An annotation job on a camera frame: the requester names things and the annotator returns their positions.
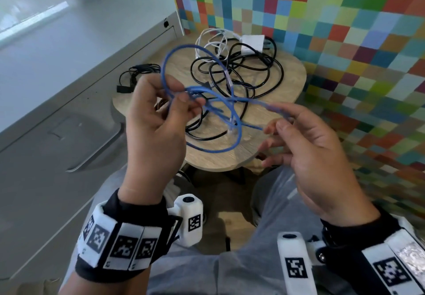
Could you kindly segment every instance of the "silver tape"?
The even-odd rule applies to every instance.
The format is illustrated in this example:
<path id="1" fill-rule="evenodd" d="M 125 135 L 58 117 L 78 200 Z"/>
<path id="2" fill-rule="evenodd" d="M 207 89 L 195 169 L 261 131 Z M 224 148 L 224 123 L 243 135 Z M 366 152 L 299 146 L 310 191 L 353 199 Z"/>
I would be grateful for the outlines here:
<path id="1" fill-rule="evenodd" d="M 408 266 L 410 272 L 422 287 L 425 287 L 425 250 L 413 241 L 396 255 Z"/>

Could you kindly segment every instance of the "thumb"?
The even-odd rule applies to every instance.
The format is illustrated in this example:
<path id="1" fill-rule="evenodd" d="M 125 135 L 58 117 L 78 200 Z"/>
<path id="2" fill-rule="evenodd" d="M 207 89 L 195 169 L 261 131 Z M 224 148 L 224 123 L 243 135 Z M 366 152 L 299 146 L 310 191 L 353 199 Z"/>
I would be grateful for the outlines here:
<path id="1" fill-rule="evenodd" d="M 182 133 L 188 122 L 189 95 L 186 92 L 179 93 L 171 102 L 164 127 L 167 132 Z"/>
<path id="2" fill-rule="evenodd" d="M 309 153 L 311 143 L 289 121 L 284 118 L 278 120 L 276 130 L 292 154 Z"/>

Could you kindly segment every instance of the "gray pants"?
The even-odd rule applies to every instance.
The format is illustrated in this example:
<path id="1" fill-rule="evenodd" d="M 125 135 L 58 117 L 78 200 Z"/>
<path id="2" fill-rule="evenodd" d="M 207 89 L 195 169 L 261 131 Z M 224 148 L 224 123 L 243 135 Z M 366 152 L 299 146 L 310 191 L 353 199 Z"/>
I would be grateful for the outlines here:
<path id="1" fill-rule="evenodd" d="M 122 169 L 105 181 L 93 208 L 121 185 L 124 174 Z M 321 235 L 322 224 L 296 192 L 291 168 L 280 167 L 260 178 L 251 205 L 259 224 L 247 244 L 220 255 L 202 255 L 194 247 L 173 244 L 170 252 L 152 265 L 148 294 L 286 294 L 276 242 L 278 233 L 299 231 L 309 239 Z M 65 281 L 76 258 L 75 250 Z M 316 283 L 332 294 L 355 294 L 347 282 L 324 266 L 314 267 L 313 275 Z"/>

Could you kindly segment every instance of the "colorful mosaic wall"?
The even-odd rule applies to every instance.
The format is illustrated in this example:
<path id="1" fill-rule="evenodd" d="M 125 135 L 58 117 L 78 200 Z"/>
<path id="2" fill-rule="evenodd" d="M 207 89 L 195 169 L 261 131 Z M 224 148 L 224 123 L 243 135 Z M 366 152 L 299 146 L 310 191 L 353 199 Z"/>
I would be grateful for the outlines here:
<path id="1" fill-rule="evenodd" d="M 304 62 L 299 103 L 370 196 L 425 227 L 425 0 L 176 0 L 186 32 L 265 34 Z"/>

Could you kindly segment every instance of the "person's right hand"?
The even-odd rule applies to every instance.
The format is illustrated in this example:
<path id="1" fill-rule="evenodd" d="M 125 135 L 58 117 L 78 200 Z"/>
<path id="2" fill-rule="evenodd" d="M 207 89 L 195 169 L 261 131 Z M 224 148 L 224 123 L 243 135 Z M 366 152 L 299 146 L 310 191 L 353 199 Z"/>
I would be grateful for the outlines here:
<path id="1" fill-rule="evenodd" d="M 262 165 L 291 166 L 305 204 L 333 225 L 357 226 L 377 219 L 380 213 L 361 190 L 335 131 L 304 106 L 272 105 L 289 113 L 294 122 L 270 121 L 264 133 L 274 136 L 258 150 L 286 146 L 290 152 L 269 156 Z"/>

